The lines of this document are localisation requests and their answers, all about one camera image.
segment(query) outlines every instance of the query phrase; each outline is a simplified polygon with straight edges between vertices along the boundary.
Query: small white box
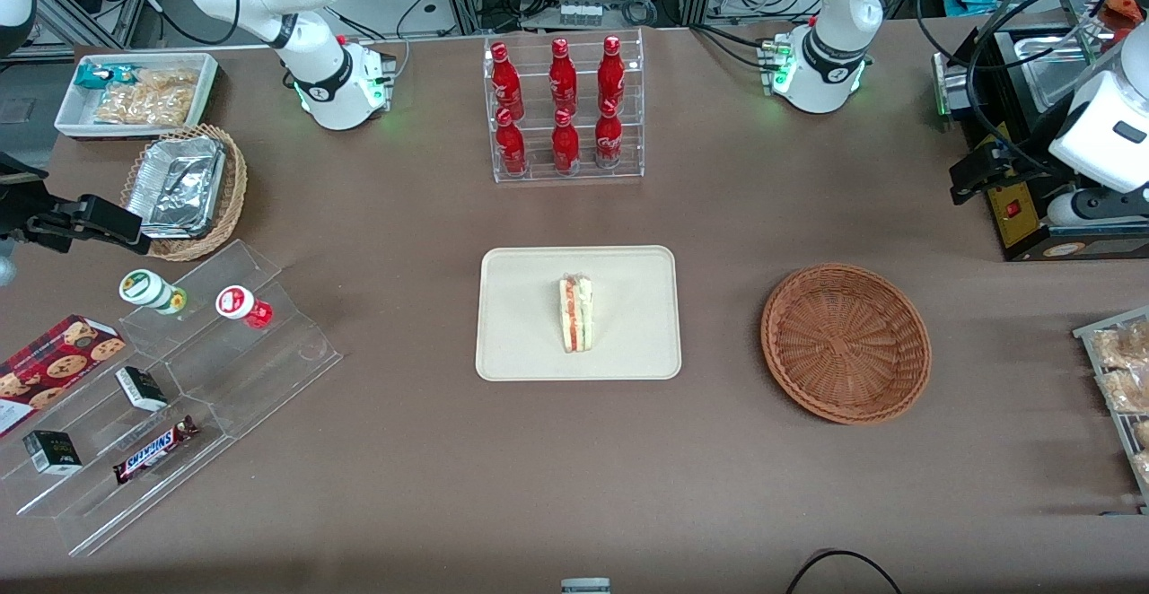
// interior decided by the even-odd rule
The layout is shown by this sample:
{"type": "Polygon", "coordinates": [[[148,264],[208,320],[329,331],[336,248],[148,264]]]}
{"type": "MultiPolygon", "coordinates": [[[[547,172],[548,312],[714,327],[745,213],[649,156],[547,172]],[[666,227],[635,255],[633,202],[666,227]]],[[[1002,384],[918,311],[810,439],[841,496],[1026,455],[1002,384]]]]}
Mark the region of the small white box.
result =
{"type": "Polygon", "coordinates": [[[162,125],[113,125],[97,123],[95,108],[100,106],[103,90],[86,90],[78,84],[68,82],[68,92],[60,103],[60,111],[56,113],[55,126],[61,134],[77,137],[78,139],[126,139],[128,137],[159,137],[175,132],[177,129],[188,128],[200,124],[203,110],[208,105],[208,97],[211,92],[211,83],[215,79],[218,64],[209,54],[202,53],[154,53],[154,54],[101,54],[84,55],[79,60],[77,71],[86,63],[134,63],[141,68],[170,70],[170,69],[193,69],[200,71],[200,79],[195,84],[195,95],[192,97],[192,107],[187,113],[187,119],[183,126],[168,128],[162,125]]]}

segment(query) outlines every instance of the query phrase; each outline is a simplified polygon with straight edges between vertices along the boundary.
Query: cookie box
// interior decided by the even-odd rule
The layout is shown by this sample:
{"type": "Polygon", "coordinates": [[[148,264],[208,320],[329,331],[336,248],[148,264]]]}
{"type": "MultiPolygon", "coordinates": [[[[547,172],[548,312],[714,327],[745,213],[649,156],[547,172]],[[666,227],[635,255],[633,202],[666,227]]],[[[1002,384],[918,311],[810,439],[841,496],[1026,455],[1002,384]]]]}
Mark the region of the cookie box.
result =
{"type": "Polygon", "coordinates": [[[123,339],[109,325],[69,316],[0,363],[0,437],[48,408],[123,348],[123,339]]]}

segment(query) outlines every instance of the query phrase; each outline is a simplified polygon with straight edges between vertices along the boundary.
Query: brown tabletop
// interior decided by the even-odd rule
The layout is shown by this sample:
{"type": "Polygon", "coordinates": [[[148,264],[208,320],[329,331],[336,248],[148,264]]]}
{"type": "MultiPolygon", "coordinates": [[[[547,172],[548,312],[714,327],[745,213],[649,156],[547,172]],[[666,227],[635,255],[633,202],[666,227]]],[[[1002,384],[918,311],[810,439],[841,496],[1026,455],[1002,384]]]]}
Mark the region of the brown tabletop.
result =
{"type": "MultiPolygon", "coordinates": [[[[956,45],[967,24],[936,28],[956,45]]],[[[934,116],[912,23],[884,26],[830,116],[764,98],[696,34],[645,37],[647,177],[562,188],[492,182],[480,39],[418,43],[394,111],[347,133],[300,111],[271,51],[216,52],[209,118],[250,169],[237,234],[347,357],[93,557],[8,508],[0,591],[526,594],[608,576],[619,594],[749,594],[824,547],[907,592],[1149,583],[1149,519],[1097,516],[1135,510],[1136,487],[1069,333],[1147,302],[1144,263],[1001,262],[980,202],[950,205],[965,147],[934,116]],[[677,378],[477,377],[488,249],[645,244],[677,257],[677,378]],[[894,422],[820,421],[766,373],[768,292],[826,260],[886,276],[930,329],[931,385],[894,422]]],[[[62,137],[52,190],[116,198],[139,149],[62,137]]],[[[141,263],[91,242],[15,260],[9,352],[67,314],[125,315],[114,287],[141,263]]],[[[803,591],[882,588],[841,560],[803,591]]]]}

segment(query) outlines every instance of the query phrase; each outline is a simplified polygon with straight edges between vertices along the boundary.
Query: white container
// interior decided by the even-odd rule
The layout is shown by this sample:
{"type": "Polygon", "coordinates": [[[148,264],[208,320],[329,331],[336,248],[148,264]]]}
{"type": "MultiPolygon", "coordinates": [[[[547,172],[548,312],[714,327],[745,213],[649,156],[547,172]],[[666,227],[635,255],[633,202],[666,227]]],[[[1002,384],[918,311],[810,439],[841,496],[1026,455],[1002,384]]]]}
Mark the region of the white container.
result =
{"type": "Polygon", "coordinates": [[[86,90],[69,80],[68,92],[64,94],[63,102],[60,103],[60,111],[56,113],[55,126],[61,134],[77,137],[77,139],[157,137],[175,132],[177,129],[198,125],[203,117],[203,109],[208,105],[208,95],[211,92],[211,83],[218,69],[218,64],[211,55],[201,53],[84,55],[79,60],[77,71],[86,63],[94,63],[95,65],[101,65],[102,63],[134,63],[134,65],[155,70],[192,69],[200,71],[200,79],[195,84],[195,95],[192,97],[192,108],[187,113],[187,119],[184,121],[183,126],[177,128],[97,123],[95,108],[100,106],[103,90],[86,90]]]}
{"type": "Polygon", "coordinates": [[[483,259],[475,370],[488,381],[665,380],[683,365],[665,247],[496,248],[483,259]],[[594,284],[594,347],[568,354],[558,279],[594,284]]]}

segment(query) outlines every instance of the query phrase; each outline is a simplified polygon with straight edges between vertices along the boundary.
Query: wicker basket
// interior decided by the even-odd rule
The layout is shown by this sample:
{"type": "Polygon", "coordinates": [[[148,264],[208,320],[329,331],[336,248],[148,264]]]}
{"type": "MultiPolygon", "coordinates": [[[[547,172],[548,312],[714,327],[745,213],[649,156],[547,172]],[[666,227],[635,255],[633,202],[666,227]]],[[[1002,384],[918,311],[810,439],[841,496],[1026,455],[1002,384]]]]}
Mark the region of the wicker basket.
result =
{"type": "Polygon", "coordinates": [[[782,389],[841,424],[909,410],[930,380],[925,324],[885,278],[845,264],[788,276],[762,313],[762,349],[782,389]]]}
{"type": "MultiPolygon", "coordinates": [[[[196,125],[195,128],[180,129],[178,132],[164,134],[161,140],[172,141],[178,139],[191,139],[191,137],[213,137],[228,147],[228,160],[223,165],[223,180],[219,184],[219,198],[216,200],[215,223],[211,230],[203,238],[196,240],[152,240],[152,248],[148,255],[161,257],[170,262],[187,262],[196,257],[214,252],[228,242],[236,223],[239,222],[239,214],[244,210],[244,193],[247,191],[247,163],[244,162],[244,153],[239,152],[236,141],[222,129],[211,125],[196,125]]],[[[128,172],[128,183],[119,193],[119,206],[128,206],[128,198],[136,186],[136,175],[139,173],[140,163],[144,161],[144,153],[136,157],[136,165],[128,172]]]]}

